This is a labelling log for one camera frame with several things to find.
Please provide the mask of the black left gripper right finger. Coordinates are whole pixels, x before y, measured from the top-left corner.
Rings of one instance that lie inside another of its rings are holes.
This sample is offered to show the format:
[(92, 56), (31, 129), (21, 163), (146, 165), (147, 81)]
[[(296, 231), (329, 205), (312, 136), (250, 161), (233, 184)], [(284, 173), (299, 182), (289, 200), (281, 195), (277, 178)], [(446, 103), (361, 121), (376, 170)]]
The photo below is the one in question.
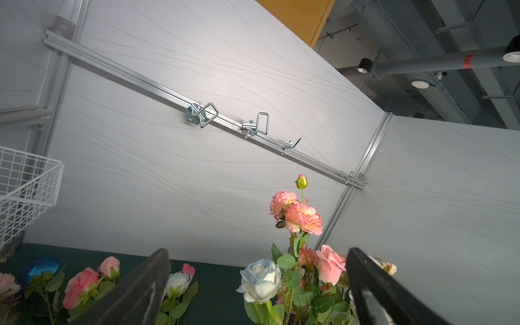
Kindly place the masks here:
[(359, 324), (447, 324), (359, 248), (349, 249), (346, 270)]

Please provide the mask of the pink multi-bloom rose stem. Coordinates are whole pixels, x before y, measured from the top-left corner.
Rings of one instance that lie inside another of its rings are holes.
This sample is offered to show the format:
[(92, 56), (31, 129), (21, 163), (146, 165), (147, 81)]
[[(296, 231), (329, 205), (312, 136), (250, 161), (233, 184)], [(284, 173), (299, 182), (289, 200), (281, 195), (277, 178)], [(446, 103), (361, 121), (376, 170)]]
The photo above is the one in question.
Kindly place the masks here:
[(295, 318), (291, 324), (345, 324), (350, 304), (346, 302), (346, 258), (327, 245), (313, 251), (299, 250), (299, 269), (303, 274), (292, 301)]

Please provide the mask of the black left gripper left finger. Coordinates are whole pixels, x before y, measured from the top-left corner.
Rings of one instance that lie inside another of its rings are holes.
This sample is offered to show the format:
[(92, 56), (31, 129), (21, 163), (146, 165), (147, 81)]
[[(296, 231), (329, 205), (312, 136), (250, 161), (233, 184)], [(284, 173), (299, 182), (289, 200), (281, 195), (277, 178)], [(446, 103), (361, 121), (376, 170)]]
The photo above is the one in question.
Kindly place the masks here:
[(168, 251), (158, 249), (72, 323), (154, 324), (170, 271)]

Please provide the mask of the peach multi-bloom rose stem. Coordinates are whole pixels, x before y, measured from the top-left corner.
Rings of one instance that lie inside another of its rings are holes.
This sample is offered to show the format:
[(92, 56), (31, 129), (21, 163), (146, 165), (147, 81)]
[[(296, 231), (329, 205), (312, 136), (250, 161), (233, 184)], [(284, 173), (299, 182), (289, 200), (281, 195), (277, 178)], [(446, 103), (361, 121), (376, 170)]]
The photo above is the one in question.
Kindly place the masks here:
[(385, 272), (388, 273), (390, 276), (394, 276), (398, 272), (397, 265), (383, 262), (379, 258), (374, 258), (372, 256), (368, 256), (375, 264), (377, 264), (380, 268), (384, 269)]

